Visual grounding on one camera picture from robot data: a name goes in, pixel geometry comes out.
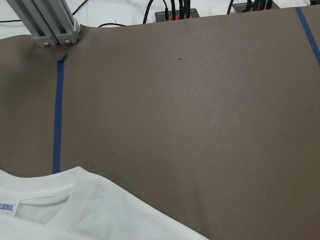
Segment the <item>white printed t-shirt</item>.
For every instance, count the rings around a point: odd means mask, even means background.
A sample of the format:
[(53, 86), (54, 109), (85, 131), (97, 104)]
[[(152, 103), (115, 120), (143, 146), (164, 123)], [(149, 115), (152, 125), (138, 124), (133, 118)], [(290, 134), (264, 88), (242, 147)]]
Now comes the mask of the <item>white printed t-shirt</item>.
[(110, 180), (75, 167), (41, 177), (0, 173), (3, 240), (201, 240)]

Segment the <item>far orange usb hub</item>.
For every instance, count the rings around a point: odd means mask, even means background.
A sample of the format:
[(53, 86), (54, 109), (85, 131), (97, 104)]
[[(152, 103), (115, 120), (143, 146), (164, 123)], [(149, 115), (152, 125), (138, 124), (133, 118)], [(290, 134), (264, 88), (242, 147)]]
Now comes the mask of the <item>far orange usb hub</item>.
[[(172, 11), (169, 10), (168, 11), (168, 19), (166, 19), (166, 13), (164, 11), (160, 11), (160, 12), (156, 12), (154, 14), (155, 16), (155, 21), (158, 23), (158, 22), (167, 22), (167, 21), (173, 21), (173, 14), (172, 14)], [(197, 11), (196, 8), (191, 8), (190, 9), (190, 16), (189, 18), (192, 19), (192, 18), (199, 18), (200, 15)], [(177, 9), (175, 11), (175, 19), (176, 20), (180, 20), (180, 11)]]

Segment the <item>orange usb hub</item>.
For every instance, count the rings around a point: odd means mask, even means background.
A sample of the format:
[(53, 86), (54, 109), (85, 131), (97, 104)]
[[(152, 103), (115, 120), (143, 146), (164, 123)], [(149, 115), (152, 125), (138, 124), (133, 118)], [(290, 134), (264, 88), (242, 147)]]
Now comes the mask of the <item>orange usb hub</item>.
[[(172, 11), (169, 10), (168, 11), (168, 19), (166, 19), (166, 13), (164, 11), (160, 11), (160, 12), (156, 12), (154, 14), (155, 16), (155, 21), (158, 23), (158, 22), (167, 22), (167, 21), (173, 21), (173, 14), (172, 14)], [(200, 15), (197, 11), (196, 8), (191, 8), (190, 9), (190, 16), (189, 18), (192, 19), (192, 18), (199, 18)], [(180, 11), (177, 9), (175, 11), (175, 19), (176, 20), (180, 20)]]
[(242, 3), (233, 3), (231, 8), (233, 9), (234, 13), (280, 9), (280, 7), (273, 0), (246, 0)]

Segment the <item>near orange usb hub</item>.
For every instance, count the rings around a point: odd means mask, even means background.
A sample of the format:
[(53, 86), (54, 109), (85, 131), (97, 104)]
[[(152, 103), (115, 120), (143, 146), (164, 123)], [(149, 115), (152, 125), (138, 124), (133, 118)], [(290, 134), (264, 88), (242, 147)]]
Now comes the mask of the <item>near orange usb hub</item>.
[(280, 7), (273, 0), (246, 0), (242, 3), (233, 3), (231, 8), (233, 9), (234, 13), (280, 9)]

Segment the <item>aluminium frame post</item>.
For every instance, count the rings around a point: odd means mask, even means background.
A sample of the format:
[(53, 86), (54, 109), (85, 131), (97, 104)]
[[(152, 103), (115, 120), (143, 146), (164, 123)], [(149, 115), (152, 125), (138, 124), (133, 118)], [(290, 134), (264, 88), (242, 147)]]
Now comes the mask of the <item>aluminium frame post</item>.
[(9, 0), (41, 48), (71, 45), (80, 39), (80, 25), (65, 0)]

